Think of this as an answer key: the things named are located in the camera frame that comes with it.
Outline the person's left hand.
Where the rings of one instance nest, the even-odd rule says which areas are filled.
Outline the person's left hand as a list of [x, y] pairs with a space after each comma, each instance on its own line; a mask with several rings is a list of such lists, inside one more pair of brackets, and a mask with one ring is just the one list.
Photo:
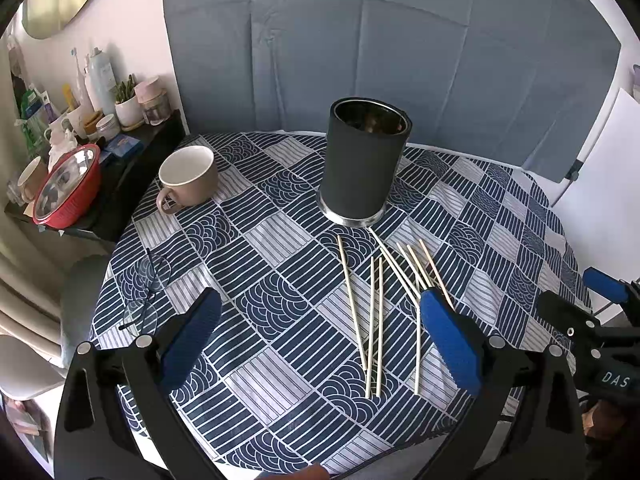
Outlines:
[[270, 474], [263, 472], [255, 480], [330, 480], [329, 471], [319, 464], [312, 464], [290, 474]]

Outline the person's right hand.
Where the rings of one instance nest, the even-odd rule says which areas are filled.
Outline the person's right hand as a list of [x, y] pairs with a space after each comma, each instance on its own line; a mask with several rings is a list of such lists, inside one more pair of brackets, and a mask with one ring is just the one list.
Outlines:
[[639, 404], [599, 400], [582, 412], [582, 428], [589, 443], [639, 445]]

